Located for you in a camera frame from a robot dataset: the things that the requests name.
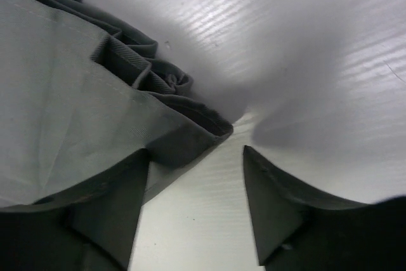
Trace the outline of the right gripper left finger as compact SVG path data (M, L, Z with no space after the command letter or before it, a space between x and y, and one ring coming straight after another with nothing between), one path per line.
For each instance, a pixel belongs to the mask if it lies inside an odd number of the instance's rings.
M67 190L1 208L1 270L127 270L149 163L141 149Z

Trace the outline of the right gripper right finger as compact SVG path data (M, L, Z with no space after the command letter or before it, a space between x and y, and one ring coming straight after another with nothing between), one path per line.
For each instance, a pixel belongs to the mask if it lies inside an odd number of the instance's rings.
M243 170L266 270L404 270L405 197L364 204L286 173L250 146Z

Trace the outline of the grey pleated skirt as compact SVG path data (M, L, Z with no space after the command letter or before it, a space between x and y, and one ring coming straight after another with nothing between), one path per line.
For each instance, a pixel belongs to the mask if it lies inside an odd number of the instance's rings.
M182 167L232 125L157 41L83 0L1 0L1 206L67 190L139 149Z

